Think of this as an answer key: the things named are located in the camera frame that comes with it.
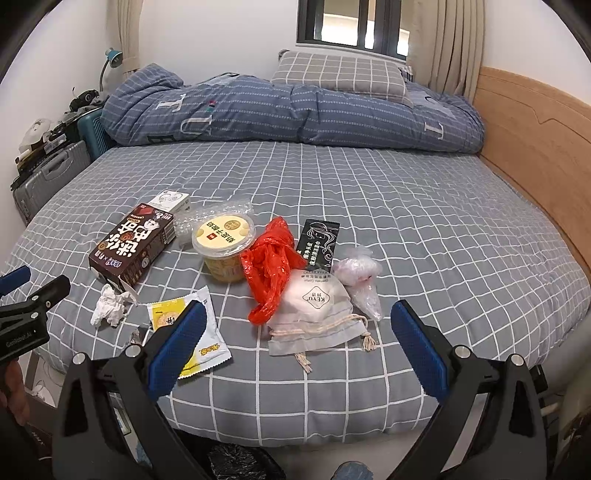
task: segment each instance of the screw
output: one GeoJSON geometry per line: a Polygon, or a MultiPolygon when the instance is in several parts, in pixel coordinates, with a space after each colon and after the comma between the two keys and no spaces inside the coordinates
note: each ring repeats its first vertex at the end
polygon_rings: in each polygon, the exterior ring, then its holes
{"type": "Polygon", "coordinates": [[[82,362],[84,362],[84,360],[86,360],[86,355],[83,353],[75,354],[74,358],[72,359],[76,365],[80,365],[82,362]]]}
{"type": "Polygon", "coordinates": [[[125,355],[130,357],[130,358],[135,358],[139,355],[139,353],[142,351],[141,347],[139,345],[129,345],[126,349],[125,349],[125,355]]]}
{"type": "Polygon", "coordinates": [[[514,353],[513,355],[511,355],[511,362],[513,363],[513,365],[520,367],[525,363],[525,360],[523,360],[523,357],[518,353],[514,353]]]}
{"type": "Polygon", "coordinates": [[[460,358],[468,358],[470,356],[470,349],[464,345],[458,345],[455,349],[455,352],[460,358]]]}

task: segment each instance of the plastic cup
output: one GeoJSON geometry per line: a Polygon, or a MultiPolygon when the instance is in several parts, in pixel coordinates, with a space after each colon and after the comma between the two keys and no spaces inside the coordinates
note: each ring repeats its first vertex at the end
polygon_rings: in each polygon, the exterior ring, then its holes
{"type": "Polygon", "coordinates": [[[212,276],[222,282],[244,278],[240,253],[256,238],[256,226],[247,215],[217,215],[200,222],[193,229],[193,248],[203,255],[212,276]]]}

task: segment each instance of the window frame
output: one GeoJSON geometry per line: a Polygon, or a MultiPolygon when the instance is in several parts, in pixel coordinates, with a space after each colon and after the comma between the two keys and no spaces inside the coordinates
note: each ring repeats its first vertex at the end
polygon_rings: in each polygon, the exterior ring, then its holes
{"type": "Polygon", "coordinates": [[[379,53],[398,60],[406,60],[398,50],[400,9],[402,0],[376,0],[374,47],[365,48],[369,17],[369,0],[359,0],[357,45],[333,43],[320,39],[324,18],[324,0],[299,0],[296,42],[299,44],[346,47],[368,53],[379,53]]]}

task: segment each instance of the snack box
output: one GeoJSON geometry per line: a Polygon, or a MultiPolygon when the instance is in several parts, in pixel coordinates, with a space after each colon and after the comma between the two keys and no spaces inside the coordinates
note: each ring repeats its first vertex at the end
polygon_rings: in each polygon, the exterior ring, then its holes
{"type": "Polygon", "coordinates": [[[90,269],[119,291],[133,292],[133,286],[174,237],[172,214],[142,203],[90,252],[90,269]]]}
{"type": "Polygon", "coordinates": [[[168,213],[186,212],[191,208],[188,193],[163,190],[148,202],[148,205],[168,213]]]}

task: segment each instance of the curtain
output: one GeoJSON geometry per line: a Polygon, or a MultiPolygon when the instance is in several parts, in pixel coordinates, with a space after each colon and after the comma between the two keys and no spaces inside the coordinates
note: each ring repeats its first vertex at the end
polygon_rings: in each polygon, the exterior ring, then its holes
{"type": "Polygon", "coordinates": [[[482,62],[484,0],[414,0],[407,64],[415,82],[470,101],[482,62]]]}
{"type": "Polygon", "coordinates": [[[139,16],[144,0],[116,0],[119,40],[123,51],[123,78],[139,69],[139,16]]]}

